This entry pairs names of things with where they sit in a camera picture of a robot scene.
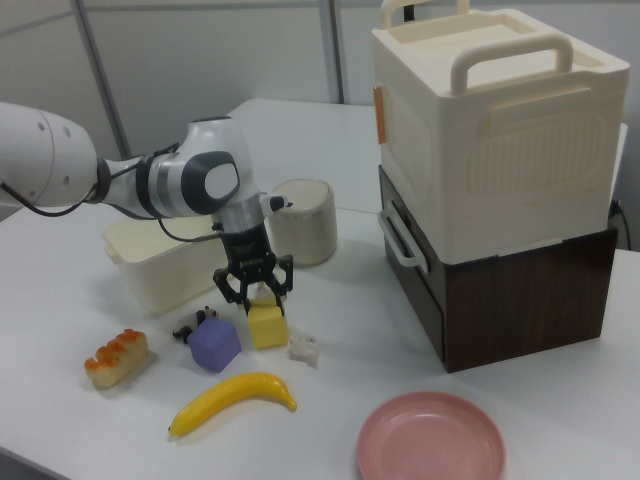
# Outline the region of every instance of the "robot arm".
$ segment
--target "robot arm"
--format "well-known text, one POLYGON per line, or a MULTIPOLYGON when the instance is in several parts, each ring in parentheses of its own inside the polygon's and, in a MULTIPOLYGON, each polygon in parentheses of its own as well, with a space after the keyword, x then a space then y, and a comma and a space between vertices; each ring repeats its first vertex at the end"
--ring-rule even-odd
POLYGON ((229 266, 214 281, 228 302, 247 305, 264 281, 277 297, 293 288, 293 261, 271 251, 264 220, 287 205, 253 180, 249 150, 229 117, 189 124, 182 145, 124 161, 98 159, 86 131, 58 115, 0 102, 0 204, 106 203, 139 219, 212 215, 229 266), (273 270, 286 273, 283 284, 273 270), (240 291, 227 282, 231 274, 240 291))

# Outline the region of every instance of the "plastic bin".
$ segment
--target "plastic bin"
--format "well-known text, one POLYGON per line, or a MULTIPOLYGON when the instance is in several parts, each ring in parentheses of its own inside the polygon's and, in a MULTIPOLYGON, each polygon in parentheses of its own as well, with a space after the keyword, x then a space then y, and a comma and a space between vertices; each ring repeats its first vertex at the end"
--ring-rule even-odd
POLYGON ((391 26, 413 3, 373 31, 382 167, 440 260, 604 230, 629 65, 516 10, 391 26))
MULTIPOLYGON (((211 217, 164 220, 181 238, 211 234, 211 217)), ((152 220, 124 218, 102 232, 109 258, 140 304, 154 315, 164 313, 215 287, 213 273, 227 265, 220 239, 197 243, 169 238, 152 220)))

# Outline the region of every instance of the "plastic plate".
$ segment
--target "plastic plate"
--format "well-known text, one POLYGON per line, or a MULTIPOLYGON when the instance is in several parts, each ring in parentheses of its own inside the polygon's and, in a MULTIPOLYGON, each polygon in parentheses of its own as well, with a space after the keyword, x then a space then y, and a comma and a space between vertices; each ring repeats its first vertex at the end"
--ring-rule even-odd
POLYGON ((358 439, 365 480, 499 480, 502 436, 472 403, 441 392, 394 398, 376 409, 358 439))

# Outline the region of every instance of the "banana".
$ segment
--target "banana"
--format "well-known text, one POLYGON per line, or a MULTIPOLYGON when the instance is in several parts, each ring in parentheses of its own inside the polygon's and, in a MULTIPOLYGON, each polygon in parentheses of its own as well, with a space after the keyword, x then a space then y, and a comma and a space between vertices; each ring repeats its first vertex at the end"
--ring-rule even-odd
POLYGON ((221 381, 187 404, 173 419, 169 434, 185 435, 220 410, 252 397, 276 400, 292 412, 298 408, 281 378, 266 372, 243 373, 221 381))

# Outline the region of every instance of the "dark wooden box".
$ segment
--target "dark wooden box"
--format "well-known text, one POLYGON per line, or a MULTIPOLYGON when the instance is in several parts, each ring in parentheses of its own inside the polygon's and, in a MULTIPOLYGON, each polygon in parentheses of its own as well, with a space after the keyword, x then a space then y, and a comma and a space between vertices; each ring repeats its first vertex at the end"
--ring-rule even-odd
POLYGON ((382 204, 393 202, 427 258, 427 274, 403 267, 385 242, 387 259, 448 372, 600 336, 615 227, 524 253, 446 265, 382 167, 380 185, 382 204))

